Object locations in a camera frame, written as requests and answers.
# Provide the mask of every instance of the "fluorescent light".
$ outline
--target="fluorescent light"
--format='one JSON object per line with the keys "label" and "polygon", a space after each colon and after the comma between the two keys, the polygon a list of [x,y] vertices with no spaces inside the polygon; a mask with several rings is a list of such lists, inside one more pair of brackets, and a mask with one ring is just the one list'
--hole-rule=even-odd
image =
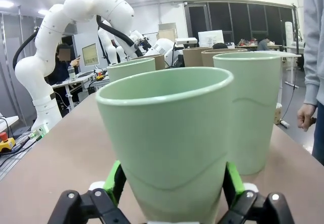
{"label": "fluorescent light", "polygon": [[6,0],[0,0],[0,7],[2,8],[10,8],[12,7],[14,4],[10,1],[6,1]]}
{"label": "fluorescent light", "polygon": [[49,13],[49,10],[45,10],[45,9],[40,9],[38,11],[39,14],[42,14],[42,15],[46,15],[47,13]]}

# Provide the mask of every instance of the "cup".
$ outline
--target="cup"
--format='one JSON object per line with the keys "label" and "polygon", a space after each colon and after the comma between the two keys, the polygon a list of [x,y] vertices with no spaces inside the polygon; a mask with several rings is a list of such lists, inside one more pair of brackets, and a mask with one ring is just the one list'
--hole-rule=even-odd
{"label": "cup", "polygon": [[203,66],[214,67],[213,57],[215,55],[224,54],[224,53],[233,53],[233,52],[245,52],[245,51],[248,51],[248,50],[246,50],[246,49],[216,49],[216,50],[203,51],[201,53],[202,64],[203,64]]}
{"label": "cup", "polygon": [[213,57],[214,66],[234,74],[229,161],[240,174],[254,174],[266,163],[280,81],[280,56],[239,52]]}
{"label": "cup", "polygon": [[141,56],[141,57],[139,57],[139,59],[148,58],[148,57],[155,59],[155,70],[156,71],[165,69],[166,63],[164,60],[164,55]]}
{"label": "cup", "polygon": [[99,111],[148,220],[215,223],[227,160],[233,75],[179,68],[99,89]]}
{"label": "cup", "polygon": [[107,67],[110,82],[137,75],[144,72],[155,71],[154,58],[141,58],[126,61]]}
{"label": "cup", "polygon": [[201,53],[212,49],[212,47],[189,48],[182,50],[185,67],[203,66]]}

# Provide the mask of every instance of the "hand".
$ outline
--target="hand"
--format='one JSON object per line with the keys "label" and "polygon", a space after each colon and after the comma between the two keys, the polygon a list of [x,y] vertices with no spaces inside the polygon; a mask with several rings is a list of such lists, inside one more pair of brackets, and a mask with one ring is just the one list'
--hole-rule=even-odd
{"label": "hand", "polygon": [[297,125],[298,128],[308,131],[308,128],[313,124],[311,117],[315,113],[316,107],[311,104],[303,104],[297,113]]}
{"label": "hand", "polygon": [[80,57],[76,58],[70,63],[71,66],[79,66],[79,64],[80,64]]}

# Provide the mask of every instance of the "water bottle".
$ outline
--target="water bottle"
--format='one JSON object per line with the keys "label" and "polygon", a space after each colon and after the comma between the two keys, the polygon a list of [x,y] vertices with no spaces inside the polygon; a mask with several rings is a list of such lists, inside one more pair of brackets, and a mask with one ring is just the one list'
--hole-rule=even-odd
{"label": "water bottle", "polygon": [[69,79],[75,79],[76,75],[75,75],[75,71],[74,71],[74,67],[73,66],[69,66],[67,71],[69,72]]}

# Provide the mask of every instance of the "jeans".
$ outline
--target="jeans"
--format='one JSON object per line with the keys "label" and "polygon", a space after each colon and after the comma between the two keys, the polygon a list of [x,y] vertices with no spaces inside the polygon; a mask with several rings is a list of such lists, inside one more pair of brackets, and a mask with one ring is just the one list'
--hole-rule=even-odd
{"label": "jeans", "polygon": [[324,105],[318,103],[312,155],[324,166]]}

